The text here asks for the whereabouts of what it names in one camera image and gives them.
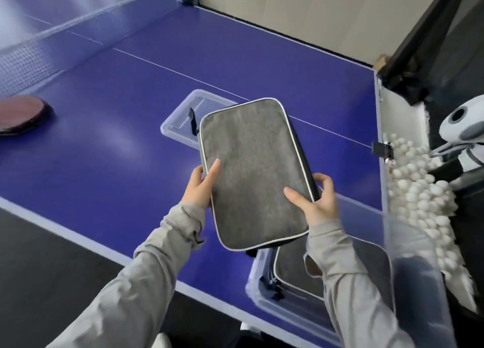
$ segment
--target clear plastic box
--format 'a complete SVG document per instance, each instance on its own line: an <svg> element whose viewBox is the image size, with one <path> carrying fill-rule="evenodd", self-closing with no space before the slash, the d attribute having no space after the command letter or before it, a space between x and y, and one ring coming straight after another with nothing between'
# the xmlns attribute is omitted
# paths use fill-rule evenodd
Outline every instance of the clear plastic box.
<svg viewBox="0 0 484 348"><path fill-rule="evenodd" d="M192 127L188 117L190 108L195 112L197 124L200 124L203 116L234 104L237 104L237 102L206 90L196 89L161 124L161 133L192 148L199 149L198 139L192 134Z"/></svg>
<svg viewBox="0 0 484 348"><path fill-rule="evenodd" d="M400 327L412 337L415 346L456 348L432 239L422 230L352 199L339 195L338 206L343 226L349 234L365 239L362 237L365 232L358 231L371 229L372 234L379 231L384 235L380 244L391 259L396 315ZM284 299L279 302L271 299L274 292L268 291L260 281L270 267L271 252L272 249L257 252L245 287L247 295L265 312L330 343L341 345L324 313L311 316L305 308L306 300L299 298L298 302L292 296L284 298L285 302Z"/></svg>

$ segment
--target beige wall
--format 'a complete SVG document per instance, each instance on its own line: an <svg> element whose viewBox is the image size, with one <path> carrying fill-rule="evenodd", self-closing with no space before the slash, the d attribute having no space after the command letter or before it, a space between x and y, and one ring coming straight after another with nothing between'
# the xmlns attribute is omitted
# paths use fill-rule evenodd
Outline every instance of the beige wall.
<svg viewBox="0 0 484 348"><path fill-rule="evenodd" d="M202 5L374 63L393 53L432 0L200 0Z"/></svg>

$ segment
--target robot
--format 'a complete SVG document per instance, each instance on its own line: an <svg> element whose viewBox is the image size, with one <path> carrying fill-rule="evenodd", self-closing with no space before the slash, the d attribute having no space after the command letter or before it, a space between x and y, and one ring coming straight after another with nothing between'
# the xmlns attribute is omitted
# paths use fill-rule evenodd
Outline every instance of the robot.
<svg viewBox="0 0 484 348"><path fill-rule="evenodd" d="M430 157L461 151L431 173L436 180L451 182L484 166L484 95L457 107L441 123L439 134L448 143L432 150Z"/></svg>

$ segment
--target gray sleeve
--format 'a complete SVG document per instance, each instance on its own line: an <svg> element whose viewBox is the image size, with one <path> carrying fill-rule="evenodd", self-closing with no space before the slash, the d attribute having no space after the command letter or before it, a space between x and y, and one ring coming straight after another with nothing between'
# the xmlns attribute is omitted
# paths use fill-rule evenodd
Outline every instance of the gray sleeve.
<svg viewBox="0 0 484 348"><path fill-rule="evenodd" d="M140 245L134 260L109 282L48 348L149 348L205 223L205 210L178 204Z"/></svg>
<svg viewBox="0 0 484 348"><path fill-rule="evenodd" d="M307 254L325 285L324 302L345 348L410 348L410 336L401 330L393 311L358 259L339 220L310 227Z"/></svg>

